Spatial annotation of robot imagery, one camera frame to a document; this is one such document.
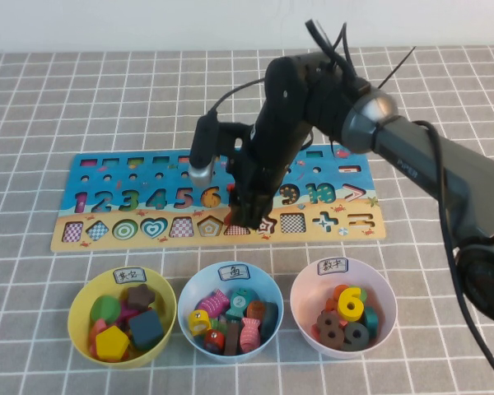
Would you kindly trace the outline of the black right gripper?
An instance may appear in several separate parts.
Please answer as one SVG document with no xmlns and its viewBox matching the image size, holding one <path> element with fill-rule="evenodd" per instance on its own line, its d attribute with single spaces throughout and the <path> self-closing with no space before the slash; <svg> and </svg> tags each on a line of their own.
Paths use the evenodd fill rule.
<svg viewBox="0 0 494 395">
<path fill-rule="evenodd" d="M 257 230 L 272 211 L 274 195 L 287 168 L 304 146 L 310 125 L 303 121 L 229 123 L 228 133 L 241 140 L 240 149 L 228 159 L 228 173 L 235 180 L 230 192 L 234 224 Z M 253 207 L 253 225 L 250 207 Z"/>
</svg>

